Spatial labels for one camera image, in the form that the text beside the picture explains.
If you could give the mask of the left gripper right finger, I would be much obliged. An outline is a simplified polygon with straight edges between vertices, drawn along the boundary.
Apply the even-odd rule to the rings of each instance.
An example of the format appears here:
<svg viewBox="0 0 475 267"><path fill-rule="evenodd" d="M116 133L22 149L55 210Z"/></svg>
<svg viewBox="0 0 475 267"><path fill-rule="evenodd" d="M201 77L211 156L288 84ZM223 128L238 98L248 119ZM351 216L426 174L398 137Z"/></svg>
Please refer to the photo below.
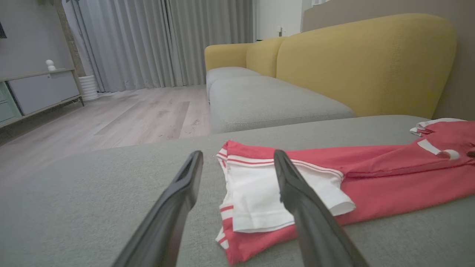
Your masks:
<svg viewBox="0 0 475 267"><path fill-rule="evenodd" d="M282 150L274 152L280 201L293 215L306 267L367 267L368 263Z"/></svg>

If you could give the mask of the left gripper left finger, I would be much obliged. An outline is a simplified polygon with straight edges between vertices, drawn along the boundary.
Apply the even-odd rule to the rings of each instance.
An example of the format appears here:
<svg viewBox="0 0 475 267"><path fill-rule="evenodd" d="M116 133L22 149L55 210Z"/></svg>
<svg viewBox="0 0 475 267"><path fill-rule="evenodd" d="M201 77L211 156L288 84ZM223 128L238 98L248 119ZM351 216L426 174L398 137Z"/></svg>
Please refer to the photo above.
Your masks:
<svg viewBox="0 0 475 267"><path fill-rule="evenodd" d="M115 267L174 267L187 216L199 194L203 153L192 152L114 262Z"/></svg>

